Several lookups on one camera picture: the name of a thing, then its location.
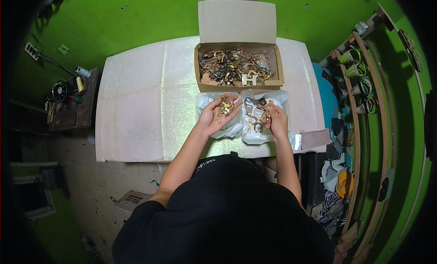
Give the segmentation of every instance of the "wooden table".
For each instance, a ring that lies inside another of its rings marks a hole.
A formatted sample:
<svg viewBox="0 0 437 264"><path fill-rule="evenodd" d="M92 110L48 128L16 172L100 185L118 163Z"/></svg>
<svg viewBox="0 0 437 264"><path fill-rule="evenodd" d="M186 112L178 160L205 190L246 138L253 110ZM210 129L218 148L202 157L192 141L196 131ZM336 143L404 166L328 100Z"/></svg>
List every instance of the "wooden table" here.
<svg viewBox="0 0 437 264"><path fill-rule="evenodd" d="M71 101L66 108L53 113L53 120L48 124L50 131L66 130L66 129L80 129L88 128L92 125L93 111L95 111L94 99L96 87L100 83L100 69L95 68L91 70L91 76L87 80L82 79L82 83L86 89L86 92L82 96L83 103L75 103ZM74 78L67 80L66 82L72 83L74 88L77 88Z"/></svg>

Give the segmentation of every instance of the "small box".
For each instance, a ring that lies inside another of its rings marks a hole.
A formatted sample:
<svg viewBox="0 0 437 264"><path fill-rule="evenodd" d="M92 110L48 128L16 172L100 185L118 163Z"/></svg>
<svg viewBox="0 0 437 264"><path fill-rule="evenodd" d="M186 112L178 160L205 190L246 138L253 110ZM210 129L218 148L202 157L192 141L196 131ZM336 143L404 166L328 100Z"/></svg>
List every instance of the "small box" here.
<svg viewBox="0 0 437 264"><path fill-rule="evenodd" d="M131 217L134 209L141 203L144 203L153 195L143 194L130 190L124 196L122 196L117 202L114 203L115 211L113 212L116 224L119 227L123 227L124 223Z"/></svg>
<svg viewBox="0 0 437 264"><path fill-rule="evenodd" d="M132 213L137 206L150 200L152 196L153 195L130 190L123 197L117 200L117 202L114 203L114 206Z"/></svg>
<svg viewBox="0 0 437 264"><path fill-rule="evenodd" d="M200 43L194 48L194 72L200 92L278 90L284 84L281 54L276 45L275 4L258 0L204 0L198 2ZM241 48L265 54L274 80L262 86L216 86L200 82L203 53L214 49Z"/></svg>

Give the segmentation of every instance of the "table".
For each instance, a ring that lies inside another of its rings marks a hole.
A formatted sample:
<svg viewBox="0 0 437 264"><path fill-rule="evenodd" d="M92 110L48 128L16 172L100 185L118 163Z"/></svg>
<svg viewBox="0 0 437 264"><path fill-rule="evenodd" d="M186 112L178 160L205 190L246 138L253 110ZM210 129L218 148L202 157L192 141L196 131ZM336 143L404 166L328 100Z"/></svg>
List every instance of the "table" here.
<svg viewBox="0 0 437 264"><path fill-rule="evenodd" d="M194 47L199 36L137 47L108 57L96 110L96 160L168 162L196 123ZM290 132L325 128L319 87L304 43L277 38L290 94ZM201 157L239 153L275 156L272 142L247 145L241 137L210 139ZM308 151L325 152L326 146Z"/></svg>
<svg viewBox="0 0 437 264"><path fill-rule="evenodd" d="M94 94L99 82L99 74L99 68L92 69L91 76L87 79L88 85L86 85L86 79L83 79L84 87L87 86L86 92L82 96L84 99L83 103L79 104L71 101L65 110L54 111L53 120L48 124L50 131L88 128L92 125ZM74 78L70 78L66 82L72 83L74 88L77 89Z"/></svg>

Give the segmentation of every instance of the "thread spool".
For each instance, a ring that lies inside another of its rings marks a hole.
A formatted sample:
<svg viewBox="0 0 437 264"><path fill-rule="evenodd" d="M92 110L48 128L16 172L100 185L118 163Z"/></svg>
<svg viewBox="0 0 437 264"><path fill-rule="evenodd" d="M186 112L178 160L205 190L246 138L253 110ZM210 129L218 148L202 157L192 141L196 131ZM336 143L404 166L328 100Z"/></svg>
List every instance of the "thread spool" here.
<svg viewBox="0 0 437 264"><path fill-rule="evenodd" d="M77 91L81 93L84 90L84 85L82 83L82 79L80 78L80 76L76 77L76 85L77 85Z"/></svg>
<svg viewBox="0 0 437 264"><path fill-rule="evenodd" d="M77 73L79 73L82 76L85 76L87 79L91 77L91 71L86 70L82 67L77 66L74 71L76 71Z"/></svg>

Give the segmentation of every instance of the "electrical cord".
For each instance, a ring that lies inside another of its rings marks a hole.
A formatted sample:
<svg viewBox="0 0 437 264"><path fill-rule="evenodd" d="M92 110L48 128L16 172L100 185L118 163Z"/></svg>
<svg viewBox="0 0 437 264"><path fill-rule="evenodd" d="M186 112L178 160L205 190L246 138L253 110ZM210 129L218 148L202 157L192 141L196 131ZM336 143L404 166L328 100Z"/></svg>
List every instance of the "electrical cord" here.
<svg viewBox="0 0 437 264"><path fill-rule="evenodd" d="M71 71L67 70L66 68L64 68L63 66L61 66L58 62L56 62L55 60L51 59L48 56L42 55L41 53L38 55L38 57L42 57L45 59L48 59L49 61L51 61L52 63L56 64L58 67L62 68L63 70L65 70L66 72L68 72L69 74L76 76L76 74L72 73Z"/></svg>
<svg viewBox="0 0 437 264"><path fill-rule="evenodd" d="M31 32L29 32L34 38L35 38L35 40L36 40L36 45L35 45L35 48L38 46L38 38L36 38L36 36L33 34L33 33L31 33Z"/></svg>
<svg viewBox="0 0 437 264"><path fill-rule="evenodd" d="M30 34L35 38L35 40L36 40L36 45L35 45L35 49L36 49L36 47L38 46L38 38L36 38L36 36L35 36L32 32L29 32L29 33L30 33ZM58 65L58 67L62 68L63 70L65 70L65 71L68 72L69 74L71 74L71 75L73 75L73 76L76 76L76 74L74 74L74 73L72 73L71 71L67 70L66 68L64 68L63 66L61 66L58 62L56 62L55 60L51 59L50 57L45 56L45 55L42 55L40 52L38 52L38 56L41 56L42 58L45 58L45 59L50 60L52 63Z"/></svg>

